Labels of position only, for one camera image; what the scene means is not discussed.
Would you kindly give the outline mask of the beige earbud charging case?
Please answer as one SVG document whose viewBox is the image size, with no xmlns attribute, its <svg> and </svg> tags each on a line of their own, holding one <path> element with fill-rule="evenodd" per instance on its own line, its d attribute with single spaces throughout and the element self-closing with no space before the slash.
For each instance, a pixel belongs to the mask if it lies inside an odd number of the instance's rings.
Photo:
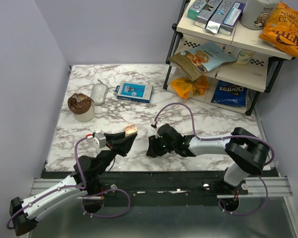
<svg viewBox="0 0 298 238">
<path fill-rule="evenodd" d="M 132 134 L 137 134 L 138 129 L 137 129 L 137 127 L 134 123 L 133 124 L 128 124 L 124 127 L 124 132 L 125 132 L 125 136 L 130 136 Z"/>
</svg>

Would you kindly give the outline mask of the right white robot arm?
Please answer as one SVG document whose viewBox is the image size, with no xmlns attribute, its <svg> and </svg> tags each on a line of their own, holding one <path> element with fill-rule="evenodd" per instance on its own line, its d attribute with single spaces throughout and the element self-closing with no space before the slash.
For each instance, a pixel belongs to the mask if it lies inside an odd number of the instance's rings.
<svg viewBox="0 0 298 238">
<path fill-rule="evenodd" d="M 242 127 L 236 127 L 231 134 L 220 137 L 197 138 L 195 135 L 181 135 L 165 124 L 149 137 L 146 155 L 152 158 L 167 153 L 176 153 L 182 157 L 227 155 L 234 163 L 224 171 L 218 184 L 222 193 L 230 194 L 249 175 L 262 174 L 269 151 L 271 149 L 264 140 Z"/>
</svg>

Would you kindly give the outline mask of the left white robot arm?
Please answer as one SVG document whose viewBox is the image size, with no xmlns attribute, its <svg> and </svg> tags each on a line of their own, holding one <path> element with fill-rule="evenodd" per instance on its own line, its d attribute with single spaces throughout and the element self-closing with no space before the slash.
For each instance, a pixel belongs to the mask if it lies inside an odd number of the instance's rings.
<svg viewBox="0 0 298 238">
<path fill-rule="evenodd" d="M 103 201 L 106 193 L 117 191 L 125 193 L 115 185 L 105 190 L 99 177 L 105 173 L 116 156 L 127 156 L 137 135 L 136 132 L 127 134 L 124 131 L 114 134 L 94 132 L 79 139 L 74 146 L 76 161 L 74 172 L 39 194 L 25 199 L 20 197 L 12 199 L 7 229 L 14 230 L 16 236 L 22 236 L 36 228 L 42 218 L 68 201 L 79 197 L 99 197 Z M 92 139 L 98 142 L 100 148 L 97 156 L 79 156 L 77 154 L 79 144 Z"/>
</svg>

